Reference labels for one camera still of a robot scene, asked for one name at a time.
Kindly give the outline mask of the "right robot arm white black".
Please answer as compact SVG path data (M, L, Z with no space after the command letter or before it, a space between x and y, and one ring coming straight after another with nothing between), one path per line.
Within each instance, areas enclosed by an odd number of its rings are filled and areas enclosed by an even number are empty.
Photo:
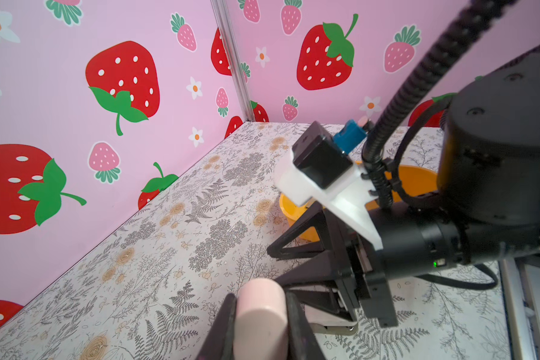
M410 142L438 113L445 131L437 189L413 196L399 165ZM395 156L384 160L400 202L368 209L371 178L350 160L369 125L349 121L336 134L312 123L275 171L296 205L310 203L268 246L278 260L302 264L277 278L291 326L354 327L357 310L383 328L398 323L389 282L415 277L484 291L499 281L488 262L540 254L540 45L411 124Z

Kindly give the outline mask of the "aluminium corner post left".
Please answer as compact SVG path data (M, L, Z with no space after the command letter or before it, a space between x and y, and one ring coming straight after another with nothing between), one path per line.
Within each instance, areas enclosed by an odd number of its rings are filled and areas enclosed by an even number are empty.
M216 19L217 27L220 29L226 55L229 60L232 80L234 82L242 115L244 116L243 119L247 122L254 122L254 112L251 108L251 99L248 92L248 86L244 80L242 69L240 68L240 56L233 33L227 2L224 0L211 0L210 2L214 12L214 17Z

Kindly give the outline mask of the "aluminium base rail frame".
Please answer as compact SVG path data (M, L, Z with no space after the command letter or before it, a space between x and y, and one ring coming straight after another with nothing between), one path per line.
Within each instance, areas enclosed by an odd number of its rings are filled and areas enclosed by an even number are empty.
M499 262L513 359L540 359L540 254Z

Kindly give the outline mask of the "yellow plastic tray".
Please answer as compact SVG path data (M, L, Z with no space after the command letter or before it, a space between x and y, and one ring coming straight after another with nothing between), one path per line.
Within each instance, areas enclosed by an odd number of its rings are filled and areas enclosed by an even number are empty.
M416 197L437 190L437 174L429 169L410 165L400 165L399 175L403 189L410 196ZM397 192L392 191L391 193L394 203L402 201ZM292 226L310 208L314 201L315 199L311 198L303 206L299 207L282 193L279 199L279 206L282 213L286 216L289 226ZM378 209L379 206L373 200L368 202L365 208L370 211ZM320 240L316 229L312 226L304 231L299 238L306 242L318 242Z

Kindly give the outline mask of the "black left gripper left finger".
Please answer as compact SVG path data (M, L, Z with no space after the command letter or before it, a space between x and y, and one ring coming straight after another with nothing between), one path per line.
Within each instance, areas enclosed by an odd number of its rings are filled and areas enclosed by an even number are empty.
M237 297L228 294L208 332L196 360L233 360Z

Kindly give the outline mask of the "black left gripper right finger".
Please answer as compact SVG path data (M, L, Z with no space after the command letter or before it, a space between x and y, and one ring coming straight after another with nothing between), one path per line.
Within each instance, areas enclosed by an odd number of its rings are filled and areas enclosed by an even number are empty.
M297 296L286 292L288 360L326 360Z

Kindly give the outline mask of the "pink white small stapler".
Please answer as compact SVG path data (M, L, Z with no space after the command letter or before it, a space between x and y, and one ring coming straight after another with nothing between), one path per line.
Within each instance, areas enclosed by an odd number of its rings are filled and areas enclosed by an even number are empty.
M357 332L356 321L344 322L308 306L302 309L314 335ZM234 359L287 359L288 345L286 291L268 278L249 280L238 291Z

